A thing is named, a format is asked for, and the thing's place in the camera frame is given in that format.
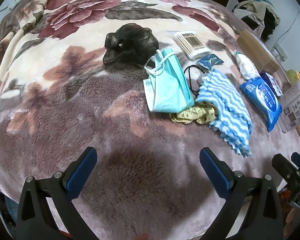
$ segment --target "bed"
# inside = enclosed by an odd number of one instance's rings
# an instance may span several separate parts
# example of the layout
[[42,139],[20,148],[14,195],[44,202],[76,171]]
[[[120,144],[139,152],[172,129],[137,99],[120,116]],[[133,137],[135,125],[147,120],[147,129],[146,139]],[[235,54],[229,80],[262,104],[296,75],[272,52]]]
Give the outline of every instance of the bed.
[[[251,157],[236,154],[207,125],[149,112],[143,66],[103,65],[106,35],[127,23],[150,28],[160,49],[172,48],[183,68],[194,62],[171,34],[202,34],[250,114]],[[244,80],[233,55],[241,51],[236,38],[245,28],[210,0],[22,0],[0,27],[0,190],[18,202],[27,176],[51,177],[92,146],[98,163],[73,203],[97,237],[132,240],[148,233],[186,240],[202,234],[224,204],[200,165],[203,147],[232,170],[268,173],[282,187],[271,159],[300,153],[300,134],[284,134],[279,125],[267,132],[239,89]],[[198,75],[191,75],[193,83]],[[284,70],[274,77],[285,92]]]

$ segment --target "blue packet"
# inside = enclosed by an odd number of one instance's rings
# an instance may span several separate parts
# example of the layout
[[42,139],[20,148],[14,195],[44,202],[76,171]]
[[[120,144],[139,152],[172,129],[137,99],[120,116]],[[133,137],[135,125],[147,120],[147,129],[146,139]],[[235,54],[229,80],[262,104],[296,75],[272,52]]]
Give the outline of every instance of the blue packet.
[[256,77],[247,80],[240,88],[263,112],[267,119],[268,132],[271,132],[282,112],[281,105],[267,83]]
[[205,69],[212,70],[214,65],[222,64],[224,61],[218,58],[215,54],[210,54],[199,59],[197,63]]

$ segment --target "blue striped cloth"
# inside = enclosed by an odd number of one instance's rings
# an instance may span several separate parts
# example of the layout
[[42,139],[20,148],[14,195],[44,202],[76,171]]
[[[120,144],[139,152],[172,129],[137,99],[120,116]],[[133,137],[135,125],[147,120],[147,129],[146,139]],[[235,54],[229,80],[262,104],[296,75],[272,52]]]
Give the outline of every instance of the blue striped cloth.
[[221,137],[236,153],[251,155],[249,138],[252,121],[240,94],[225,75],[213,69],[200,87],[196,102],[212,103],[218,109],[218,115],[209,127],[220,130]]

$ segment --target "screw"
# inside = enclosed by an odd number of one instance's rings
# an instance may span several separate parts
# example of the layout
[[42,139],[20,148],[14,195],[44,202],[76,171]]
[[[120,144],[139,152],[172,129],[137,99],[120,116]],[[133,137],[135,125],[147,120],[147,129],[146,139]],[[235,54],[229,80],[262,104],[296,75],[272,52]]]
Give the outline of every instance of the screw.
[[272,179],[272,177],[269,174],[266,174],[265,179],[270,181]]
[[238,178],[243,176],[243,173],[241,171],[235,171],[234,175],[237,176]]
[[26,178],[26,182],[31,182],[33,180],[33,177],[32,176],[29,176]]
[[53,177],[55,177],[56,179],[59,179],[62,176],[62,171],[57,171]]

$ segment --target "wall socket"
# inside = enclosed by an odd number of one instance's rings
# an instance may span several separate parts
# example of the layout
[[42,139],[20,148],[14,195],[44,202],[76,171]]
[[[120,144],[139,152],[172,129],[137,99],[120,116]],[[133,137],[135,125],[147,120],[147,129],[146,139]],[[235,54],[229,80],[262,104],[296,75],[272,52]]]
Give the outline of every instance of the wall socket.
[[278,51],[280,58],[282,62],[286,61],[288,59],[287,54],[284,52],[283,48],[279,45],[279,43],[276,43],[274,45],[275,49]]

